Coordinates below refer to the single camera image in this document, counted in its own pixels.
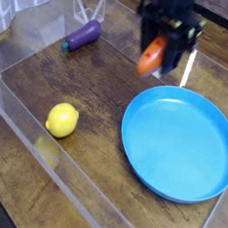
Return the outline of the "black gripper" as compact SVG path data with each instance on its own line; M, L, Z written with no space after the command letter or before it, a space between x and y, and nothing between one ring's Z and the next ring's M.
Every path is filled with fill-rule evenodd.
M140 48L144 52L158 35L165 35L166 44L161 73L167 75L179 64L185 50L193 52L205 22L193 13L194 0L140 0Z

